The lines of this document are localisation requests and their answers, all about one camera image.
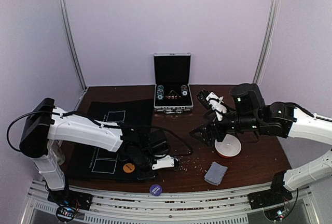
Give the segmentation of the orange big blind button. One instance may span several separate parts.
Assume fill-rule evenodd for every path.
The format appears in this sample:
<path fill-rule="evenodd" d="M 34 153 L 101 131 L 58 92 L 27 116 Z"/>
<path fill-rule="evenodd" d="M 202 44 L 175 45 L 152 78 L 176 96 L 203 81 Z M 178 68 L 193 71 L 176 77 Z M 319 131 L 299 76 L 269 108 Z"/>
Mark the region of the orange big blind button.
<path fill-rule="evenodd" d="M 123 165 L 122 169 L 125 173 L 130 174 L 135 171 L 135 165 L 133 163 L 126 163 Z"/>

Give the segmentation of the purple small blind button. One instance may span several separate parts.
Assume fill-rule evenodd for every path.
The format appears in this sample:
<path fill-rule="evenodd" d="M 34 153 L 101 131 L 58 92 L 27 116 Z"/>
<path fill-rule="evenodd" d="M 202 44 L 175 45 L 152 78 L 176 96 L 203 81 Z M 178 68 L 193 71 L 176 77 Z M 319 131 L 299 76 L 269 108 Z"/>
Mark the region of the purple small blind button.
<path fill-rule="evenodd" d="M 161 195 L 162 191 L 163 191 L 163 189 L 159 184 L 153 184 L 149 188 L 150 194 L 153 195 L 153 196 L 156 196 L 156 197 Z"/>

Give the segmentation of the black poker mat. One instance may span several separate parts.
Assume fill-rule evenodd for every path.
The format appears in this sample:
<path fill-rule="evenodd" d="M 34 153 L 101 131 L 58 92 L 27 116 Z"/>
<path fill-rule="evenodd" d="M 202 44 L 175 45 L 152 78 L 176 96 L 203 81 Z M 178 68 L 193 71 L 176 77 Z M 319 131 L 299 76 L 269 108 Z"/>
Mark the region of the black poker mat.
<path fill-rule="evenodd" d="M 66 175 L 69 179 L 106 179 L 120 182 L 138 182 L 137 165 L 129 172 L 124 166 L 130 163 L 121 140 L 130 130 L 119 125 L 151 125 L 153 100 L 136 100 L 120 103 L 92 102 L 87 112 L 88 137 L 75 144 Z"/>

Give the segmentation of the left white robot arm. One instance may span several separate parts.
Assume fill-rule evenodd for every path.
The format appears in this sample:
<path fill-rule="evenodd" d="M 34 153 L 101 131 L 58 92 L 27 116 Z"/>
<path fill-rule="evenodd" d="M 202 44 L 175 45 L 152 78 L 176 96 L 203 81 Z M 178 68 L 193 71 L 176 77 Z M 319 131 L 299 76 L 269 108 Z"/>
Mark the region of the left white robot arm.
<path fill-rule="evenodd" d="M 159 169 L 179 166 L 178 156 L 170 155 L 167 130 L 148 125 L 102 122 L 77 111 L 56 107 L 54 99 L 43 99 L 36 108 L 13 120 L 6 131 L 10 139 L 12 126 L 25 119 L 17 152 L 33 160 L 51 192 L 63 205 L 75 200 L 64 172 L 57 162 L 53 143 L 58 140 L 98 147 L 120 153 L 141 171 L 139 180 L 154 178 Z"/>

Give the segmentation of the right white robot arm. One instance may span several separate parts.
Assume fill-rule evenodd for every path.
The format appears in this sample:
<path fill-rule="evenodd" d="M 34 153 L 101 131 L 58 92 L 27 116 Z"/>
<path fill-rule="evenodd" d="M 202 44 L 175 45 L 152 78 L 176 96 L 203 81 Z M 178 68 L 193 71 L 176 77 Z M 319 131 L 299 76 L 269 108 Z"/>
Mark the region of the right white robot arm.
<path fill-rule="evenodd" d="M 307 157 L 292 169 L 274 175 L 266 200 L 277 204 L 302 186 L 331 176 L 331 118 L 312 113 L 294 102 L 266 104 L 255 83 L 242 83 L 230 90 L 234 107 L 212 91 L 197 94 L 201 104 L 213 115 L 190 135 L 208 146 L 238 142 L 236 134 L 252 132 L 284 140 L 283 149 Z"/>

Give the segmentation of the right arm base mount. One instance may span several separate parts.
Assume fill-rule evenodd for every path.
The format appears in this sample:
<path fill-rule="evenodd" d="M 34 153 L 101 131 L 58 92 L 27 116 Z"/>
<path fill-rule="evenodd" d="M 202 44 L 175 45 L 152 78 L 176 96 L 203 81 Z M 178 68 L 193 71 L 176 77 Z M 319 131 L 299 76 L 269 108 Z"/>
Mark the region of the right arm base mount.
<path fill-rule="evenodd" d="M 285 189 L 269 189 L 248 195 L 251 210 L 262 208 L 264 216 L 274 222 L 282 221 L 291 212 L 292 199 L 292 193 Z"/>

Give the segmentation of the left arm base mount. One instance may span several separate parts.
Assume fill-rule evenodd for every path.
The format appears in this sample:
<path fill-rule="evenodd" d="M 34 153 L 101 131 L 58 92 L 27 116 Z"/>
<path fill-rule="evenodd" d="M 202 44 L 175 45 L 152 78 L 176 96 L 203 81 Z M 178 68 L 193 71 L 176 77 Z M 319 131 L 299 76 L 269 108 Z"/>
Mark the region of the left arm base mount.
<path fill-rule="evenodd" d="M 89 193 L 78 191 L 50 191 L 47 200 L 55 203 L 56 217 L 61 222 L 74 220 L 79 210 L 88 211 L 92 203 L 93 196 Z"/>

